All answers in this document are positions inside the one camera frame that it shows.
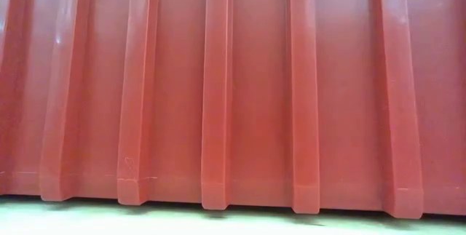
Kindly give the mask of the red ribbed plastic bin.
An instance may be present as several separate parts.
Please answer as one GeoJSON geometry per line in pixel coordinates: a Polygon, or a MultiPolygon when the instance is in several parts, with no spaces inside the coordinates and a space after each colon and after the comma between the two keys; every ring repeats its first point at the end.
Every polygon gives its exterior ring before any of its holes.
{"type": "Polygon", "coordinates": [[[466,216],[466,0],[0,0],[0,195],[466,216]]]}

